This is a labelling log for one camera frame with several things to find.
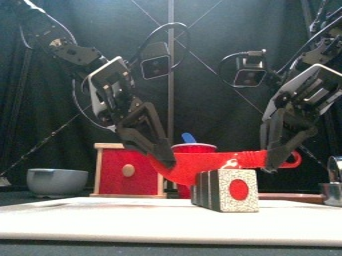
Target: black curtain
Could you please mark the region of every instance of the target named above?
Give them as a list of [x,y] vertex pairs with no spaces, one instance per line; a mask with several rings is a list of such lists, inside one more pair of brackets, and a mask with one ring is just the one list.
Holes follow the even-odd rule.
[[[261,118],[276,88],[236,89],[221,82],[217,67],[236,52],[268,50],[272,69],[278,70],[308,41],[302,1],[176,0],[176,21],[188,24],[192,54],[176,70],[176,133],[192,132],[200,142],[220,151],[260,149]],[[321,1],[309,1],[316,15]],[[332,1],[332,10],[337,1]],[[111,59],[129,60],[149,34],[169,21],[169,1],[58,0],[35,1],[71,30],[82,46],[95,47]],[[97,128],[79,115],[71,79],[42,50],[25,48],[15,16],[2,9],[2,169],[7,170],[45,138],[49,143],[7,173],[14,185],[26,186],[29,168],[71,168],[90,172],[94,185],[94,143],[119,142],[117,134]],[[177,34],[176,58],[182,55],[185,35]],[[168,77],[145,81],[137,70],[137,94],[152,101],[168,126]],[[90,103],[79,93],[82,106]],[[340,120],[341,111],[335,110]],[[66,128],[55,135],[65,124]],[[324,163],[332,154],[325,119],[320,134],[305,146]],[[317,160],[301,152],[302,165],[276,174],[258,172],[261,191],[319,191],[328,173]]]

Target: gray object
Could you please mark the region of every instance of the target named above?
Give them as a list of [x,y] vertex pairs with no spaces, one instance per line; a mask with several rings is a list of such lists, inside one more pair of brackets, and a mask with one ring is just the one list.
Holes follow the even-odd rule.
[[342,183],[321,183],[320,187],[325,204],[342,207]]
[[27,185],[38,197],[78,195],[87,184],[89,172],[67,169],[29,169]]

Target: black cable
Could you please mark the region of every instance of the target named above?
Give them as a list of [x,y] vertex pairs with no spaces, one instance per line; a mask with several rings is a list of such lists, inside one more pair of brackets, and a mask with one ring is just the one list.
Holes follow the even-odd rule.
[[221,81],[225,83],[225,84],[229,84],[230,86],[234,87],[234,84],[232,84],[224,77],[222,77],[222,67],[225,66],[226,62],[234,58],[234,57],[240,57],[240,56],[244,56],[244,55],[248,55],[249,53],[248,52],[238,52],[238,53],[233,53],[232,55],[226,56],[222,61],[220,62],[220,66],[218,66],[218,76],[220,76],[220,79]]
[[180,62],[177,64],[174,64],[174,66],[172,67],[172,70],[174,70],[177,68],[177,66],[184,62],[186,55],[190,52],[190,43],[192,43],[192,39],[190,39],[190,32],[188,29],[188,26],[184,23],[176,22],[176,23],[168,23],[165,25],[162,25],[161,27],[158,27],[153,33],[149,35],[149,37],[146,38],[144,44],[139,46],[138,51],[134,55],[134,57],[131,58],[131,60],[129,61],[129,64],[133,66],[133,64],[137,62],[137,60],[141,57],[141,54],[144,52],[144,50],[146,49],[149,43],[152,42],[152,40],[154,39],[154,37],[160,34],[161,31],[165,31],[166,29],[172,29],[172,28],[181,28],[185,33],[186,33],[186,47],[185,47],[185,52],[184,52],[184,56],[180,60]]

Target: red wooden box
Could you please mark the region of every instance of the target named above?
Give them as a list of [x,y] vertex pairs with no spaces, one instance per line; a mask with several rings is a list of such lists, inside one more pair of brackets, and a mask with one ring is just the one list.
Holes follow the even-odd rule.
[[91,196],[166,198],[164,176],[142,153],[117,143],[95,143],[95,148],[98,160]]

